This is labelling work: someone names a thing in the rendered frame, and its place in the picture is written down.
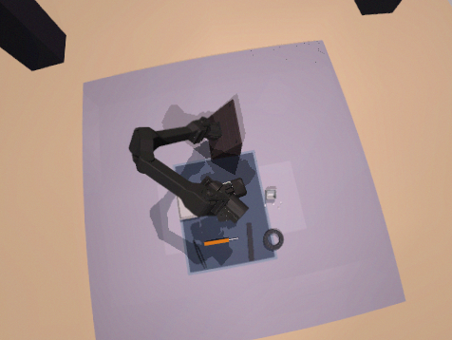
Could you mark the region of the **dark blue work mat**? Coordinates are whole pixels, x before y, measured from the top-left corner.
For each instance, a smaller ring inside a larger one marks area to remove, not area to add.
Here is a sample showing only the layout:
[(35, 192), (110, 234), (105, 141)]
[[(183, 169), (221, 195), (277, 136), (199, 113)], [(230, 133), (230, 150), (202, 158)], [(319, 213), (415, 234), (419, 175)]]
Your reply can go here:
[[(272, 228), (254, 150), (241, 152), (239, 156), (188, 161), (172, 166), (173, 171), (194, 183), (201, 183), (207, 176), (221, 183), (242, 178), (247, 190), (247, 195), (239, 199), (249, 209), (236, 224), (230, 220), (219, 222), (217, 216), (180, 220), (188, 275), (277, 259), (276, 250), (263, 242), (264, 234)], [(254, 261), (249, 261), (247, 223), (252, 223)], [(224, 238), (231, 240), (204, 246), (204, 242)], [(199, 248), (198, 253), (193, 240)]]

